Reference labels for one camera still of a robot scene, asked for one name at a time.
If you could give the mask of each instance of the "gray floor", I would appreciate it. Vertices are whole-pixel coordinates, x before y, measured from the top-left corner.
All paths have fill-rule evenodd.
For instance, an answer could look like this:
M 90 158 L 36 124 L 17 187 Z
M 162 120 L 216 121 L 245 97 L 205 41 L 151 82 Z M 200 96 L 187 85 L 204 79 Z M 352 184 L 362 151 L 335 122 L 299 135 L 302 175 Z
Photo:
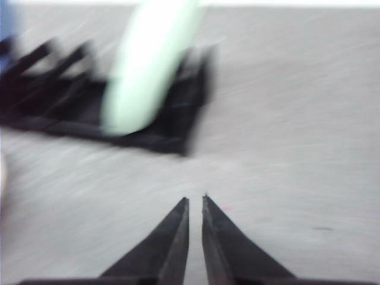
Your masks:
M 23 6 L 22 43 L 94 40 L 106 74 L 127 7 Z M 206 284 L 206 192 L 300 277 L 380 282 L 380 10 L 212 8 L 216 92 L 190 158 L 4 128 L 2 282 L 100 274 L 191 199 L 185 284 Z

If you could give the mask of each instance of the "light green object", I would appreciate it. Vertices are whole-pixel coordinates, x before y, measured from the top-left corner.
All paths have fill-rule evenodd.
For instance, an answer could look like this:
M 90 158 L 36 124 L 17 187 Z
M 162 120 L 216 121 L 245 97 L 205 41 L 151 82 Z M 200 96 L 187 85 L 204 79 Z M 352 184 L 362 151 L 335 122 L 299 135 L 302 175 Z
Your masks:
M 147 0 L 119 47 L 102 103 L 108 135 L 126 135 L 154 120 L 201 18 L 198 0 Z

